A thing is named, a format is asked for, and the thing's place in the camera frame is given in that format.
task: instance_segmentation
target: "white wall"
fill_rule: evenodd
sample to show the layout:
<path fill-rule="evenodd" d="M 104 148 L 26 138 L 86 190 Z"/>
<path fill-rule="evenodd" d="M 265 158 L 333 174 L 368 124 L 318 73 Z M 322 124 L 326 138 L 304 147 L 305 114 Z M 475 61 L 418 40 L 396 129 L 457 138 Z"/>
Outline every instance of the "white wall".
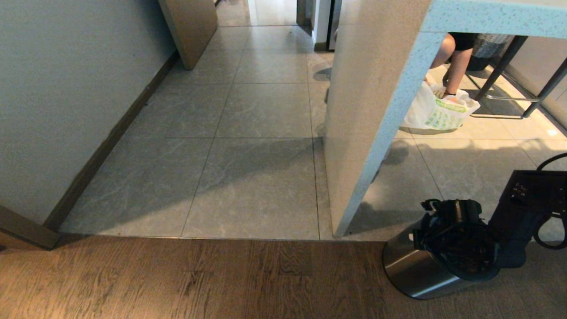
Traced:
<path fill-rule="evenodd" d="M 567 40 L 529 37 L 507 71 L 532 93 L 538 94 L 565 57 Z M 543 106 L 567 127 L 567 77 L 543 101 Z"/>
<path fill-rule="evenodd" d="M 313 43 L 326 43 L 329 28 L 329 16 L 331 15 L 331 0 L 315 0 L 313 16 L 313 31 L 311 37 Z"/>
<path fill-rule="evenodd" d="M 0 21 L 0 205 L 42 223 L 175 46 L 158 0 L 2 0 Z"/>

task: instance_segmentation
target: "white plastic bag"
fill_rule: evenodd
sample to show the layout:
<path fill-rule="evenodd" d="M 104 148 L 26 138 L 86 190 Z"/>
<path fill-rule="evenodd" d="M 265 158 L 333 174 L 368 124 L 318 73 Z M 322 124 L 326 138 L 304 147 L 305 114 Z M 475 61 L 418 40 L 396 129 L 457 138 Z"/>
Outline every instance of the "white plastic bag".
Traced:
<path fill-rule="evenodd" d="M 433 92 L 442 95 L 445 88 L 441 85 L 429 85 L 423 81 L 412 105 L 406 114 L 402 127 L 435 129 L 445 131 L 463 125 L 465 119 L 480 108 L 480 104 L 471 99 L 468 93 L 457 90 L 456 95 L 439 99 Z M 456 97 L 458 103 L 449 99 Z"/>

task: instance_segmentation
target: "hardwood floor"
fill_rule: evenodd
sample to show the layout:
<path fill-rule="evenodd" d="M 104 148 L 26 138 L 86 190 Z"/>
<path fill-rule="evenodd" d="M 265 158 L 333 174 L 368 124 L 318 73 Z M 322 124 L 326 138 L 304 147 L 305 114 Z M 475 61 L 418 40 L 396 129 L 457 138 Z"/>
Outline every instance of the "hardwood floor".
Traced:
<path fill-rule="evenodd" d="M 381 242 L 64 236 L 0 252 L 0 318 L 566 318 L 567 254 L 528 247 L 494 280 L 418 301 Z"/>

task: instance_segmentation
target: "person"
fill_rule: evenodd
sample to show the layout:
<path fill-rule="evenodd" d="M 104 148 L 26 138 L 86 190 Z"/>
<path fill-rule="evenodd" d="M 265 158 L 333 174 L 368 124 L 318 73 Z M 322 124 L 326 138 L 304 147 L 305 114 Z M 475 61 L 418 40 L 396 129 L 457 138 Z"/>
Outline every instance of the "person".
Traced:
<path fill-rule="evenodd" d="M 478 33 L 449 32 L 443 39 L 431 69 L 437 68 L 451 58 L 451 66 L 443 77 L 445 91 L 440 98 L 455 95 L 471 60 L 472 48 Z"/>

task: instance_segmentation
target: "metal stool leg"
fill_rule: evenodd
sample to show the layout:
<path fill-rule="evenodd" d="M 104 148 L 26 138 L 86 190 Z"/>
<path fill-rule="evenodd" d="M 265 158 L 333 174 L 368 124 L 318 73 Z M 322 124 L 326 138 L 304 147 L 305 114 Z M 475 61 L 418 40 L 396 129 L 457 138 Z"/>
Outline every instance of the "metal stool leg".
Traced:
<path fill-rule="evenodd" d="M 563 61 L 561 66 L 555 71 L 555 74 L 549 79 L 549 82 L 543 87 L 541 92 L 538 94 L 538 101 L 533 102 L 530 107 L 524 112 L 522 118 L 525 119 L 529 117 L 536 108 L 545 100 L 545 98 L 555 89 L 555 87 L 561 82 L 561 80 L 567 75 L 567 58 Z"/>
<path fill-rule="evenodd" d="M 490 88 L 496 82 L 496 79 L 498 79 L 498 77 L 502 74 L 502 72 L 504 72 L 504 69 L 506 69 L 510 61 L 512 61 L 512 58 L 514 58 L 514 56 L 516 55 L 516 53 L 518 53 L 524 42 L 526 42 L 527 38 L 528 38 L 527 36 L 523 36 L 523 35 L 516 35 L 514 37 L 514 39 L 510 43 L 510 46 L 508 47 L 506 52 L 504 52 L 504 55 L 500 59 L 500 62 L 498 62 L 498 65 L 496 65 L 496 68 L 494 68 L 494 71 L 492 72 L 490 77 L 488 77 L 486 83 L 483 85 L 483 88 L 480 89 L 480 92 L 476 95 L 475 100 L 480 101 L 484 97 L 484 95 L 486 95 L 488 90 L 490 90 Z"/>

